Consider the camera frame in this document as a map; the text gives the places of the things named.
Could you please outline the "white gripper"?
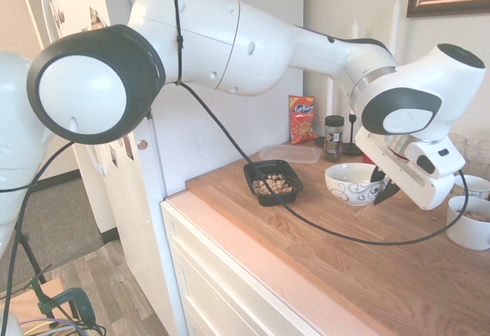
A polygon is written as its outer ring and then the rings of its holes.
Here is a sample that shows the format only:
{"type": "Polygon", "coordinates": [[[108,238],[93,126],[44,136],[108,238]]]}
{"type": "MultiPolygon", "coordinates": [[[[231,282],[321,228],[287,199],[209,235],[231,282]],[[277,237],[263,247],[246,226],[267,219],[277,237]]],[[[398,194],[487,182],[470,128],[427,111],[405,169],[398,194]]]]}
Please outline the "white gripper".
{"type": "Polygon", "coordinates": [[[439,206],[454,185],[456,147],[444,137],[439,141],[412,135],[377,135],[361,127],[357,146],[377,167],[370,182],[392,180],[374,199],[374,205],[393,197],[400,189],[421,209],[439,206]]]}

